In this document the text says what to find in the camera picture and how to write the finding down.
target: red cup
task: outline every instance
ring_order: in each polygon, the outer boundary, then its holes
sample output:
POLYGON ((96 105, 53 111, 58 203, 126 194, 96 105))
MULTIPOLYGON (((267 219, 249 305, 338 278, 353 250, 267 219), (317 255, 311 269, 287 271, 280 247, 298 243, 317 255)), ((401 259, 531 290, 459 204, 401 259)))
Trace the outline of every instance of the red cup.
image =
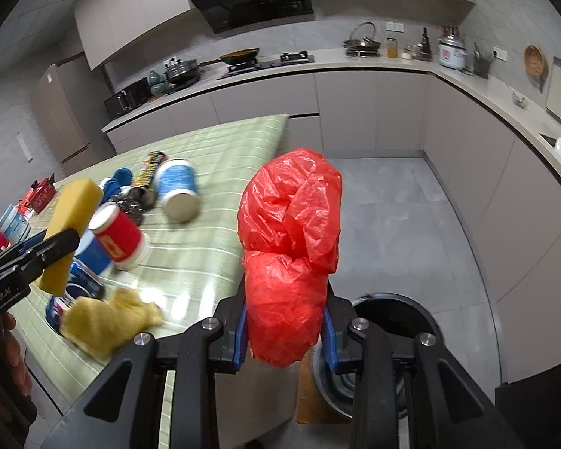
POLYGON ((148 251, 148 236, 112 201, 97 208, 91 218, 89 230, 122 270, 136 266, 148 251))

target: green striped tablecloth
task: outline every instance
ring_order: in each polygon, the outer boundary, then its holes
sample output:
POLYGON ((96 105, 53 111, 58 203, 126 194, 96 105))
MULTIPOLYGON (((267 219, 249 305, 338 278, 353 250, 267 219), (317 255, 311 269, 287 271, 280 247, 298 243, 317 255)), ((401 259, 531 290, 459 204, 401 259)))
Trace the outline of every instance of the green striped tablecloth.
MULTIPOLYGON (((220 299, 235 293, 242 255, 237 237, 237 207, 249 180, 274 156, 287 118, 265 116, 167 138, 57 183, 60 188, 75 179, 90 178, 99 184, 120 167, 136 173, 152 150, 195 164, 202 198, 200 215, 190 223, 178 224, 169 222, 158 207, 147 212, 141 227, 151 241, 147 259, 129 272, 109 268, 101 276, 109 294, 117 287, 136 288, 144 301, 160 305, 165 323, 152 329, 157 337, 184 331, 212 315, 220 299)), ((52 201, 30 221, 31 234, 48 226, 56 202, 52 201)), ((48 299, 48 294, 33 288, 31 295, 15 305, 12 312, 27 349, 64 398, 72 402, 108 360, 93 359, 50 329, 44 319, 48 299)), ((170 413, 170 381, 168 385, 163 414, 170 413)), ((168 433, 165 415, 163 430, 168 433)))

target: rice cooker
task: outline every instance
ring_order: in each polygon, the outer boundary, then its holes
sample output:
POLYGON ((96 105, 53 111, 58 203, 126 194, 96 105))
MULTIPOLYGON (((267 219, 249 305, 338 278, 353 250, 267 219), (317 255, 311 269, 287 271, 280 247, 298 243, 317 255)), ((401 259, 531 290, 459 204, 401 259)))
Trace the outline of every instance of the rice cooker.
POLYGON ((465 50, 464 41, 460 37, 456 35, 442 37, 438 41, 438 53, 441 65, 451 69, 465 68, 467 51, 465 50))

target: metal screw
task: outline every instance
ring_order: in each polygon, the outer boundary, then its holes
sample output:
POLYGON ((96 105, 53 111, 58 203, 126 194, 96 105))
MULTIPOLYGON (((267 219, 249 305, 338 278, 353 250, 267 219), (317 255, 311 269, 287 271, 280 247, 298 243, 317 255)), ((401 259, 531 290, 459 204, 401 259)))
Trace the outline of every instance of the metal screw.
POLYGON ((207 317, 202 321, 202 328, 211 331, 212 329, 216 329, 220 321, 215 317, 207 317))
POLYGON ((351 321, 351 327, 357 329, 358 331, 368 329, 369 326, 370 323, 368 322, 368 319, 364 319, 363 317, 356 317, 351 321))
POLYGON ((420 335, 420 342, 424 346, 434 346, 436 344, 436 336, 434 334, 425 332, 422 335, 420 335))
POLYGON ((133 342, 137 346, 145 346, 148 342, 150 342, 151 336, 147 332, 140 332, 136 334, 133 338, 133 342))

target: yellow cloth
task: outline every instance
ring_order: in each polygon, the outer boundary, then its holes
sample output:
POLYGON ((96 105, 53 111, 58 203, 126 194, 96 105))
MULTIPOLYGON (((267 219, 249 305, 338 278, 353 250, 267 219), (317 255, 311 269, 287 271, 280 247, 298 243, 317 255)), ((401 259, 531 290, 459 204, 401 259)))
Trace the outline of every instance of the yellow cloth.
POLYGON ((85 352, 105 358, 135 334, 161 323, 156 304, 144 303, 137 290, 121 287, 106 302, 78 298, 63 315, 60 332, 85 352))

